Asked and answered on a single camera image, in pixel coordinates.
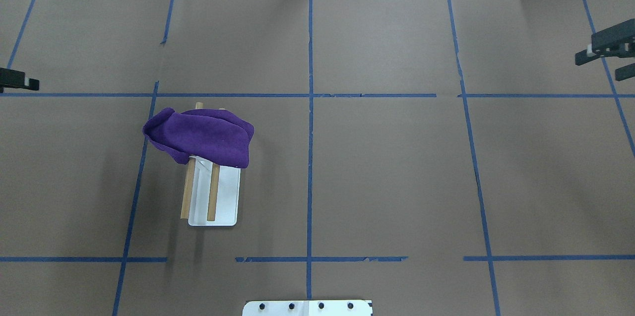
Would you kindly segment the wooden rack rod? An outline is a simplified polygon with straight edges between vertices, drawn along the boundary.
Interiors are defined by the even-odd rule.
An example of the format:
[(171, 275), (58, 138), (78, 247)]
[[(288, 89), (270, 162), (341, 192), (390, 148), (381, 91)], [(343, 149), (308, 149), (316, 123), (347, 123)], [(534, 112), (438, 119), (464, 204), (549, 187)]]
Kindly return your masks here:
[(196, 158), (192, 155), (189, 157), (187, 169), (186, 169), (184, 191), (182, 194), (181, 219), (189, 218), (195, 168), (196, 168)]
[(208, 212), (206, 215), (207, 221), (215, 221), (216, 219), (216, 205), (218, 200), (220, 170), (221, 170), (220, 165), (212, 162), (211, 180), (210, 180), (210, 186), (209, 186)]

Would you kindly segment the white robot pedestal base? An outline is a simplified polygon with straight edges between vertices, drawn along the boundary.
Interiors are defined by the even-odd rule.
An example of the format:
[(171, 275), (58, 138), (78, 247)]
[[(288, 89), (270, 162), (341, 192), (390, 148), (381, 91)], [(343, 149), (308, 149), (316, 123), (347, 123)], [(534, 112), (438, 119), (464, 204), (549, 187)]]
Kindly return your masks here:
[(372, 316), (367, 300), (253, 301), (243, 307), (243, 316)]

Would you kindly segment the white rack base plate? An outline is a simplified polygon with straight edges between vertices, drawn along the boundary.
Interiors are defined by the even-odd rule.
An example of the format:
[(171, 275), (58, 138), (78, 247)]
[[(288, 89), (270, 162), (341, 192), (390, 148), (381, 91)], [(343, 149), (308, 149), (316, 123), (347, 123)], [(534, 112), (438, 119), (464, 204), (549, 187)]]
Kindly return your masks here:
[(196, 168), (193, 178), (188, 225), (193, 227), (232, 227), (237, 223), (240, 198), (241, 170), (220, 165), (220, 180), (215, 221), (207, 221), (211, 161), (194, 156)]

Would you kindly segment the purple cloth towel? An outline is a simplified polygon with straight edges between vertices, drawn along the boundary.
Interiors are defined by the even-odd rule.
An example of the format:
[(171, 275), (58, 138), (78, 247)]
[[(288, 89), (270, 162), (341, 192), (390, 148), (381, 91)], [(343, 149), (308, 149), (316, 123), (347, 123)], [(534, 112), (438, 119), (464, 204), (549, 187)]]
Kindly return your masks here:
[(198, 156), (218, 165), (245, 169), (254, 126), (228, 110), (165, 108), (147, 120), (143, 135), (177, 164)]

